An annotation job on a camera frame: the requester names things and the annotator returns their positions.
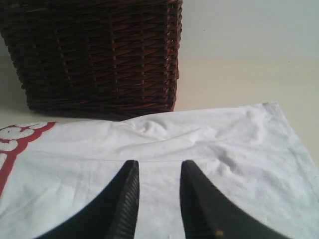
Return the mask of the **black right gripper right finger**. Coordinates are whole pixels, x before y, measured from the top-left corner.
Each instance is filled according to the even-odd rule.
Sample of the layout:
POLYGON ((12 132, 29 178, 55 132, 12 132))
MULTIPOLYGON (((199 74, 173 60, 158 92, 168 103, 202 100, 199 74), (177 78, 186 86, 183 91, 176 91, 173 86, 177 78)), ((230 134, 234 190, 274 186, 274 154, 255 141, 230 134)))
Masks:
POLYGON ((319 174, 223 162, 180 172, 180 210, 188 239, 316 239, 319 174))

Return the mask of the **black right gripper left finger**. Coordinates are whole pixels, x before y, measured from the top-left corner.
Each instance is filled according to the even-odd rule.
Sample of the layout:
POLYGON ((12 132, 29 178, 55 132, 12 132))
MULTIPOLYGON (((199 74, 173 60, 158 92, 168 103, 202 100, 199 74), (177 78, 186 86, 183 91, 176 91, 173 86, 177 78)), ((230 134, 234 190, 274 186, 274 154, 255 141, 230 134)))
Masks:
POLYGON ((133 239, 139 210, 139 163, 126 161, 103 191, 41 239, 133 239))

